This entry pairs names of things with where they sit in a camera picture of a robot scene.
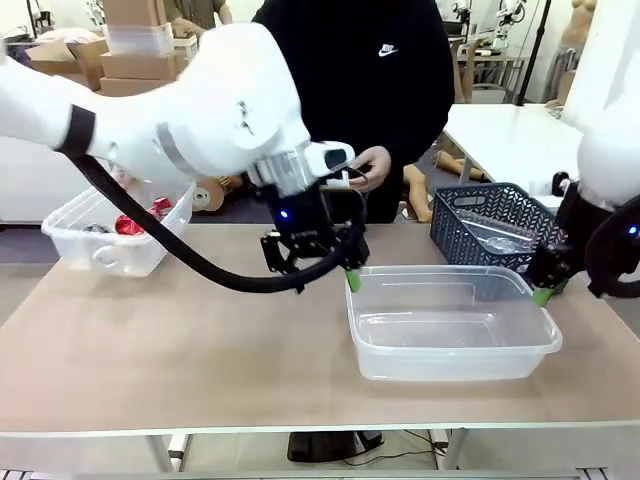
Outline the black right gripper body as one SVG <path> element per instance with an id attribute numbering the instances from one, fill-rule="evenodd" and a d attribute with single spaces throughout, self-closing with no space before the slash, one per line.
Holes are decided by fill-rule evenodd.
<path id="1" fill-rule="evenodd" d="M 572 271 L 585 271 L 584 254 L 593 232 L 614 212 L 616 204 L 595 194 L 581 181 L 570 181 L 556 213 L 556 224 L 565 233 L 561 245 L 573 250 Z"/>

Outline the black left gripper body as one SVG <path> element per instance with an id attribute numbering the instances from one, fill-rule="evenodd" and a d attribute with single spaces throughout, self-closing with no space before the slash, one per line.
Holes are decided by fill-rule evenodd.
<path id="1" fill-rule="evenodd" d="M 318 185 L 284 198 L 274 186 L 268 186 L 264 188 L 264 200 L 287 248 L 329 251 L 335 245 L 335 233 Z"/>

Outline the person's left hand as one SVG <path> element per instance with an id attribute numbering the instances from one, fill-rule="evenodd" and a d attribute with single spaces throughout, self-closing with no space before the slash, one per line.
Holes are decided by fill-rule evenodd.
<path id="1" fill-rule="evenodd" d="M 380 187 L 391 170 L 391 156 L 382 146 L 374 146 L 364 150 L 351 163 L 351 168 L 362 173 L 362 176 L 350 180 L 353 189 L 369 192 Z"/>

